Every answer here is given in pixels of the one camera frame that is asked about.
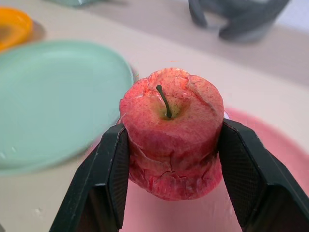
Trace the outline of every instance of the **apple skin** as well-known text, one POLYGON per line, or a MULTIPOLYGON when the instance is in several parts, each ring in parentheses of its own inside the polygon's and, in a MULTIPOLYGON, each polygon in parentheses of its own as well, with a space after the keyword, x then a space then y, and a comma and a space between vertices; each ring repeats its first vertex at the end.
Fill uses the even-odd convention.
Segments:
POLYGON ((164 200, 200 198, 222 180, 217 143, 224 105, 217 88, 178 68, 143 78, 120 100, 131 181, 164 200), (172 118, 156 86, 161 85, 172 118))

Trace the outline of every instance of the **cracked apple peel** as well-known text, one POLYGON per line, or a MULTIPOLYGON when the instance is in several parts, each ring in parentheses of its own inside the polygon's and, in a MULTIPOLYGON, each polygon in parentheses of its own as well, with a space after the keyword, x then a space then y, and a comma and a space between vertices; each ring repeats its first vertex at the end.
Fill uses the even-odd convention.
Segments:
POLYGON ((120 100, 130 180, 164 200, 206 195, 222 180, 217 142, 223 118, 219 91, 199 76, 166 68, 139 80, 120 100))

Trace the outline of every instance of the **plate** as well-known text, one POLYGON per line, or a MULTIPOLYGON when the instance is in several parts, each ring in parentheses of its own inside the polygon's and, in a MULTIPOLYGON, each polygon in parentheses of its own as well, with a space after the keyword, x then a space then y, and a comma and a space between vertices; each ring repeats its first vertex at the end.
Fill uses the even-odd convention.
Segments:
POLYGON ((23 43, 32 32, 32 20, 24 12, 0 7, 0 51, 23 43))
MULTIPOLYGON (((309 195, 309 155, 261 120, 225 109, 231 120, 255 130, 264 146, 290 170, 309 195)), ((224 181, 205 197, 164 201, 129 181, 121 232, 241 232, 224 181)))
POLYGON ((128 63, 88 42, 43 42, 0 55, 0 175, 85 151, 119 118, 128 63))

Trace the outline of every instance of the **pink plate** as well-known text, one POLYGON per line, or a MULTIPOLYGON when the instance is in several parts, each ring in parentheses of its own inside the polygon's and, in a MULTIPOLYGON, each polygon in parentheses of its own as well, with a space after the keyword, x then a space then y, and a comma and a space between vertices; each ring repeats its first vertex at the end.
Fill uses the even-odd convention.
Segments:
MULTIPOLYGON (((244 113, 227 109, 231 120, 252 128, 265 147, 290 170, 309 195, 309 155, 270 126, 244 113)), ((121 232, 241 232, 222 181, 207 196, 192 201, 168 202, 129 181, 124 226, 121 232)))

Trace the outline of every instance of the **apple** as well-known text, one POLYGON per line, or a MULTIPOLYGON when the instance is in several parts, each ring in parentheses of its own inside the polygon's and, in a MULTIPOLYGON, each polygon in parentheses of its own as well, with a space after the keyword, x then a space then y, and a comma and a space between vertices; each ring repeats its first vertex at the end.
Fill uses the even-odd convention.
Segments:
POLYGON ((217 142, 222 97, 207 80, 166 68, 136 82, 120 100, 131 181, 164 200, 200 198, 222 180, 217 142))

